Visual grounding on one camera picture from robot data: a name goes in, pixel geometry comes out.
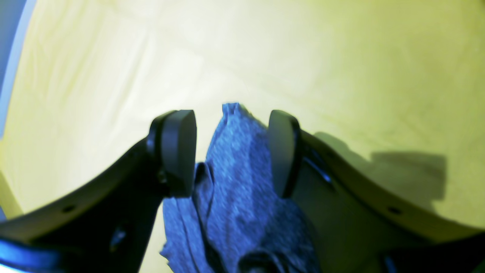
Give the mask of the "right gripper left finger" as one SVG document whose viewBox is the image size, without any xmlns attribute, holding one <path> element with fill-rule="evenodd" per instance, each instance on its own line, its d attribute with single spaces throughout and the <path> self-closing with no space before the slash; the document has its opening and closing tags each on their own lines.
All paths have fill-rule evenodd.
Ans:
<svg viewBox="0 0 485 273">
<path fill-rule="evenodd" d="M 46 206 L 3 222 L 1 267 L 21 273 L 137 273 L 165 198 L 194 187 L 196 118 L 176 110 L 108 169 Z"/>
</svg>

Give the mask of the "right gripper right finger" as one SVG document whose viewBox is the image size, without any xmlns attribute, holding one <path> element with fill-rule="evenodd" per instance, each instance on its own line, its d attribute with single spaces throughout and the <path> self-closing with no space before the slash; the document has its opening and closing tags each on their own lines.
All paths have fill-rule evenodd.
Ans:
<svg viewBox="0 0 485 273">
<path fill-rule="evenodd" d="M 271 112 L 268 140 L 274 190 L 305 215 L 322 272 L 484 272 L 483 228 L 385 190 L 289 113 Z"/>
</svg>

